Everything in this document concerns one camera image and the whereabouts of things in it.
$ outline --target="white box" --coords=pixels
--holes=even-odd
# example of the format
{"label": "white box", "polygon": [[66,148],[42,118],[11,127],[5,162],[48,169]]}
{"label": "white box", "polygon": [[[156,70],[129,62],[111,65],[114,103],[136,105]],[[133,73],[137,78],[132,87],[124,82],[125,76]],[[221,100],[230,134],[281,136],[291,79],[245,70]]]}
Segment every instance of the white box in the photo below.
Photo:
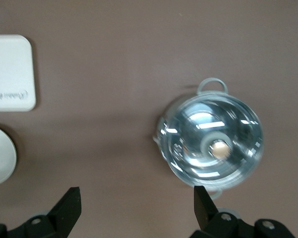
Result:
{"label": "white box", "polygon": [[20,35],[0,35],[0,112],[34,108],[32,49]]}

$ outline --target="round white lid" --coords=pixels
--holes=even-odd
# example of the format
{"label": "round white lid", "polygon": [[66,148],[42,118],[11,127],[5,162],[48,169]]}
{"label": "round white lid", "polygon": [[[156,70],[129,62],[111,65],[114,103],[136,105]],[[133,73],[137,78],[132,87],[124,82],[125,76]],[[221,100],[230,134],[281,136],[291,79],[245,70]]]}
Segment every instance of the round white lid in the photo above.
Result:
{"label": "round white lid", "polygon": [[15,168],[16,150],[12,140],[0,130],[0,183],[6,181]]}

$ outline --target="glass handle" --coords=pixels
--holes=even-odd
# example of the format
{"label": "glass handle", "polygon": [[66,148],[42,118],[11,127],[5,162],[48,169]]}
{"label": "glass handle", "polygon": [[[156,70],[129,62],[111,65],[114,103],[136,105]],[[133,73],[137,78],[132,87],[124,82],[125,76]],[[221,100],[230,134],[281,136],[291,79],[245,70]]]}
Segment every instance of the glass handle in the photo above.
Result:
{"label": "glass handle", "polygon": [[207,78],[207,79],[204,79],[204,80],[200,83],[200,85],[199,85],[199,87],[198,87],[197,94],[198,94],[198,95],[202,94],[202,93],[203,93],[203,91],[202,91],[202,90],[203,90],[203,87],[204,87],[207,83],[210,83],[210,82],[218,82],[218,83],[220,83],[220,84],[222,85],[222,87],[223,87],[223,92],[226,93],[226,94],[228,94],[227,85],[226,85],[222,80],[220,80],[220,79],[218,79],[218,78]]}

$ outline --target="brown background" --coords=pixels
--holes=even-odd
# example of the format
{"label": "brown background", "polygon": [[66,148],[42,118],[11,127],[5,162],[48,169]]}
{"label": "brown background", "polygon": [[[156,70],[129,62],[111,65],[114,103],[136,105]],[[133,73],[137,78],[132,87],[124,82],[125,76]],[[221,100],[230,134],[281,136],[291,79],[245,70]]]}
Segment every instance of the brown background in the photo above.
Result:
{"label": "brown background", "polygon": [[71,238],[186,238],[193,189],[151,139],[177,96],[218,77],[260,117],[261,164],[219,207],[298,237],[298,0],[0,0],[0,34],[33,46],[37,106],[0,113],[18,165],[0,184],[10,229],[80,186]]}

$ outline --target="brand logo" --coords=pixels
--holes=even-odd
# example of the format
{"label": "brand logo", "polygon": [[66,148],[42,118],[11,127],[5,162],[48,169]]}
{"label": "brand logo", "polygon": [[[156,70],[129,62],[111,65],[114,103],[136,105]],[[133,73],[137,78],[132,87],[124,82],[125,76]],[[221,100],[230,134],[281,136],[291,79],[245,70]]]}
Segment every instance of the brand logo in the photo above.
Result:
{"label": "brand logo", "polygon": [[0,93],[0,99],[19,99],[19,100],[25,100],[28,97],[28,92],[23,90],[20,92],[9,92],[9,93]]}

